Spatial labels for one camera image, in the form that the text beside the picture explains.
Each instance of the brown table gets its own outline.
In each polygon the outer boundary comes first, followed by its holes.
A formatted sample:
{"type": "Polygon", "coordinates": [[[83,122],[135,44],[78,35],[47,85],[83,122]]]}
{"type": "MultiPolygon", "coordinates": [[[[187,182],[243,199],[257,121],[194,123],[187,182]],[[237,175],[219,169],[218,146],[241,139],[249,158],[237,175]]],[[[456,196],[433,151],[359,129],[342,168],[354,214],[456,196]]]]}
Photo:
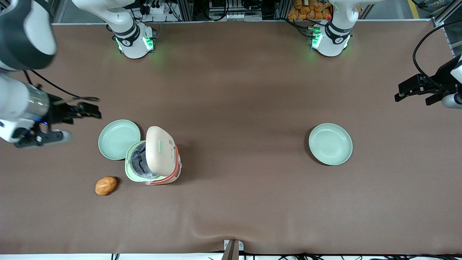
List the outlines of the brown table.
{"type": "MultiPolygon", "coordinates": [[[[100,97],[103,119],[59,126],[66,144],[0,142],[0,253],[206,252],[229,238],[260,254],[460,253],[462,113],[393,97],[431,28],[360,22],[327,58],[282,22],[165,25],[154,54],[129,60],[104,26],[55,26],[59,52],[42,74],[100,97]],[[121,118],[174,137],[175,183],[132,182],[99,153],[100,131],[121,118]],[[353,139],[343,165],[309,154],[325,122],[353,139]],[[122,182],[99,197],[106,175],[122,182]]],[[[418,60],[433,74],[451,57],[438,32],[418,60]]]]}

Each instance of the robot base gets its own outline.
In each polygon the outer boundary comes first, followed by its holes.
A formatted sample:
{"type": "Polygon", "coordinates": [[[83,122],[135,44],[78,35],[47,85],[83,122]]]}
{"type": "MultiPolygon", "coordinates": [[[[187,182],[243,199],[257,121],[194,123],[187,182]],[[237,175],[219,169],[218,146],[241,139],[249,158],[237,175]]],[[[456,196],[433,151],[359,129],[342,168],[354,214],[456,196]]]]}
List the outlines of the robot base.
{"type": "Polygon", "coordinates": [[[312,50],[317,50],[320,54],[327,57],[334,57],[342,53],[344,48],[348,45],[348,36],[345,40],[343,38],[338,38],[340,43],[335,44],[329,37],[326,35],[326,29],[323,25],[314,26],[313,32],[311,33],[314,38],[309,39],[310,46],[312,50]]]}
{"type": "Polygon", "coordinates": [[[136,23],[140,27],[140,36],[133,42],[132,46],[124,46],[119,43],[120,52],[130,59],[139,59],[149,52],[154,52],[156,43],[156,31],[144,23],[136,23]]]}

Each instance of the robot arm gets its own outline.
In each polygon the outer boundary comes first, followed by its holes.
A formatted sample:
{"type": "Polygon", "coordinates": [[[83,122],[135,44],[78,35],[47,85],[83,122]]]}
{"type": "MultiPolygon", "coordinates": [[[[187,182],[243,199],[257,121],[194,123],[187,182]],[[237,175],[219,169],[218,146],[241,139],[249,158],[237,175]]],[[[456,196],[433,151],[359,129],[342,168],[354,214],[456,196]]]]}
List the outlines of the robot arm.
{"type": "Polygon", "coordinates": [[[47,67],[56,54],[50,5],[45,0],[13,0],[0,16],[0,69],[47,67]]]}
{"type": "Polygon", "coordinates": [[[356,5],[376,4],[384,0],[329,0],[334,7],[332,19],[325,25],[316,25],[311,46],[324,56],[334,57],[347,47],[350,32],[359,17],[356,5]]]}
{"type": "Polygon", "coordinates": [[[103,19],[119,44],[119,49],[128,58],[139,59],[154,51],[155,31],[143,23],[135,22],[123,8],[135,0],[72,0],[81,10],[103,19]]]}
{"type": "Polygon", "coordinates": [[[416,74],[400,83],[395,101],[399,102],[413,95],[433,94],[425,99],[426,105],[441,101],[444,107],[462,109],[462,97],[459,91],[459,87],[462,87],[461,55],[439,67],[435,75],[430,78],[438,85],[422,74],[416,74]]]}
{"type": "Polygon", "coordinates": [[[98,107],[81,102],[70,106],[40,88],[15,80],[9,71],[42,69],[56,54],[46,0],[13,0],[0,15],[0,137],[16,147],[66,142],[68,131],[51,130],[73,118],[101,118],[98,107]],[[47,124],[42,132],[40,124],[47,124]]]}

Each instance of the open lid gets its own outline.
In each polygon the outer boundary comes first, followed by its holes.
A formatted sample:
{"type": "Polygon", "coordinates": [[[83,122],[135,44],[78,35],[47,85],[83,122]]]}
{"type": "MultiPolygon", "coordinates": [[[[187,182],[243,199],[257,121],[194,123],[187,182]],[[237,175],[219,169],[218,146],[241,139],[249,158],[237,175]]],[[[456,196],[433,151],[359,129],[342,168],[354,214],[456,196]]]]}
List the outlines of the open lid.
{"type": "Polygon", "coordinates": [[[151,126],[146,132],[146,161],[150,170],[160,176],[169,176],[175,170],[175,142],[158,126],[151,126]]]}

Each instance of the light green plate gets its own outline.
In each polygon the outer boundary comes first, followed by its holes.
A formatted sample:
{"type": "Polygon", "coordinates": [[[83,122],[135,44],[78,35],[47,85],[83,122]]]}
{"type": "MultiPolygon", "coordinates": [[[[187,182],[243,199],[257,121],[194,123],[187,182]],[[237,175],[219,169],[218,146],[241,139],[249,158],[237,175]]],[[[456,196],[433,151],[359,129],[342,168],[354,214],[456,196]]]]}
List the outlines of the light green plate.
{"type": "Polygon", "coordinates": [[[336,124],[318,125],[311,131],[308,142],[316,159],[328,165],[346,162],[353,152],[350,135],[336,124]]]}
{"type": "Polygon", "coordinates": [[[98,139],[99,151],[111,160],[125,159],[128,148],[141,140],[138,126],[132,121],[116,120],[101,131],[98,139]]]}

